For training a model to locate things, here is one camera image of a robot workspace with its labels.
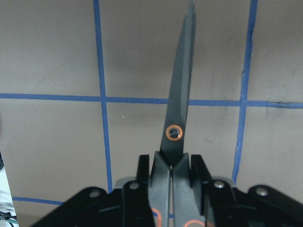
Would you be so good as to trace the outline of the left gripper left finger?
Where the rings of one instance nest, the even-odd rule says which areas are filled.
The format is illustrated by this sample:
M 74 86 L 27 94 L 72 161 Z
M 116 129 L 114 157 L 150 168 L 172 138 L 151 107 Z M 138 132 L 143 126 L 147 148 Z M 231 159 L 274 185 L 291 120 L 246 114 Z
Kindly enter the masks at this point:
M 122 226 L 152 227 L 154 219 L 149 205 L 149 155 L 140 155 L 134 180 L 122 188 Z

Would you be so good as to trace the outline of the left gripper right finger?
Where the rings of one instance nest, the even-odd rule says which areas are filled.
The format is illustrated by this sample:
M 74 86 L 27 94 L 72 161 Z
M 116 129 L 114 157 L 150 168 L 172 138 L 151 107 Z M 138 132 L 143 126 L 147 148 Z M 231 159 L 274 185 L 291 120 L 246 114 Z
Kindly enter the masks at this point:
M 213 179 L 201 155 L 191 156 L 191 180 L 198 211 L 207 227 L 237 225 L 237 199 L 224 180 Z

